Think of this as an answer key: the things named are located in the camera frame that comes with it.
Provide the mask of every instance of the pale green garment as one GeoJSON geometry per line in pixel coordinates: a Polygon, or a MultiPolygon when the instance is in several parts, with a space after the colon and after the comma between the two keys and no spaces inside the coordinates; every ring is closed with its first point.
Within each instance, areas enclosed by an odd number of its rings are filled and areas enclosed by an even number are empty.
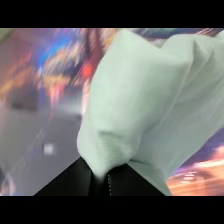
{"type": "Polygon", "coordinates": [[[162,48],[122,30],[100,62],[78,135],[96,176],[128,163],[166,195],[168,177],[224,124],[224,42],[176,35],[162,48]]]}

